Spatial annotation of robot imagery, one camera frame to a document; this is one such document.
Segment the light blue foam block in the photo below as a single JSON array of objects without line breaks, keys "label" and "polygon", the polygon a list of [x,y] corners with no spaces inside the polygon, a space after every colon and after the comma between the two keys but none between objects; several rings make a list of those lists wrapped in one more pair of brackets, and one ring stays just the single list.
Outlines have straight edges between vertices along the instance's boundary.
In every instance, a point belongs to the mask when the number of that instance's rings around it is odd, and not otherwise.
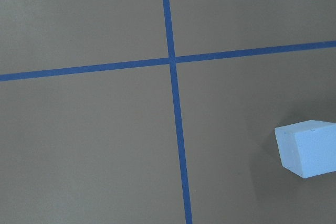
[{"label": "light blue foam block", "polygon": [[302,178],[335,172],[335,123],[308,120],[275,128],[281,164]]}]

